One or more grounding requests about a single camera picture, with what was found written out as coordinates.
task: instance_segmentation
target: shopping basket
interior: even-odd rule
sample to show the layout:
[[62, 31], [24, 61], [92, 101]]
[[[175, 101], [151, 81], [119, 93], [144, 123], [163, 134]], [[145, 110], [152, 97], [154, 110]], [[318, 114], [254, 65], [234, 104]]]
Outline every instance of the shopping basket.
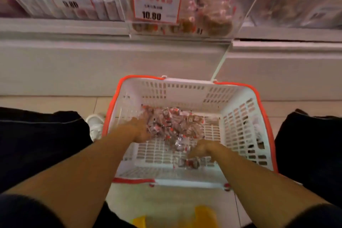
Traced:
[[[204, 117], [205, 139], [220, 141], [256, 164], [278, 171], [271, 125], [258, 92], [250, 85], [166, 76], [126, 76], [119, 81], [109, 105], [102, 135], [137, 117], [141, 105], [191, 110]], [[212, 118], [218, 119], [218, 124], [209, 123]], [[202, 159], [199, 169], [189, 170], [174, 167], [179, 157], [185, 154], [168, 150], [160, 138], [143, 144], [133, 143], [113, 182], [203, 188], [229, 186], [218, 164], [210, 162], [210, 158]]]

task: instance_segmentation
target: white sneaker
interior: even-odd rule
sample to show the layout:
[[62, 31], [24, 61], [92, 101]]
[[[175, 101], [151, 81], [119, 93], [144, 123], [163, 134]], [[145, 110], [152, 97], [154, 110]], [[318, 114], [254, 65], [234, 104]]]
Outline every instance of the white sneaker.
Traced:
[[103, 124], [105, 123], [105, 116], [103, 114], [92, 114], [85, 120], [89, 125], [90, 138], [92, 141], [99, 140], [102, 135]]

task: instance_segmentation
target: tiled floor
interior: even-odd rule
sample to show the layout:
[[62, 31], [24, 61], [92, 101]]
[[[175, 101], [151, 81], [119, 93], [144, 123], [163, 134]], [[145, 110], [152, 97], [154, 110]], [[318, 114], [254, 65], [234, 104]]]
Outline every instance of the tiled floor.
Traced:
[[[42, 113], [77, 111], [86, 118], [92, 113], [106, 113], [110, 97], [0, 97], [0, 107], [20, 108]], [[311, 115], [342, 116], [342, 101], [263, 102], [274, 136], [286, 115], [300, 108]], [[153, 223], [167, 227], [172, 220], [193, 213], [196, 205], [211, 206], [222, 227], [240, 227], [250, 222], [233, 192], [219, 189], [154, 187], [112, 184], [107, 196], [109, 207], [129, 221], [141, 215], [153, 217]]]

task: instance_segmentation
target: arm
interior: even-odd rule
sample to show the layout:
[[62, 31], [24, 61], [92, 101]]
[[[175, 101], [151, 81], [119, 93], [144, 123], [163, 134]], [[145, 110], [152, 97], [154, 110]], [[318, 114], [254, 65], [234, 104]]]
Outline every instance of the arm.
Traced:
[[37, 199], [66, 227], [92, 227], [127, 148], [132, 142], [147, 139], [146, 124], [133, 118], [79, 153], [5, 193]]
[[241, 157], [224, 145], [201, 140], [189, 154], [211, 156], [259, 228], [284, 227], [304, 210], [328, 203], [289, 178]]

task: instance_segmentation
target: hand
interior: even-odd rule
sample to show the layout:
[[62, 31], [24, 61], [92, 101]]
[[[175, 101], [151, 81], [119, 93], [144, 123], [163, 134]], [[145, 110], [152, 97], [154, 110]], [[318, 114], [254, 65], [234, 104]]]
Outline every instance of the hand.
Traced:
[[188, 154], [188, 158], [192, 159], [194, 157], [207, 157], [211, 156], [212, 147], [219, 145], [219, 141], [211, 141], [211, 140], [204, 140], [201, 139], [197, 142], [197, 145], [195, 148], [191, 150], [191, 152]]
[[151, 134], [147, 131], [146, 120], [133, 117], [129, 122], [122, 125], [128, 128], [127, 131], [133, 135], [133, 142], [144, 143], [151, 139]]

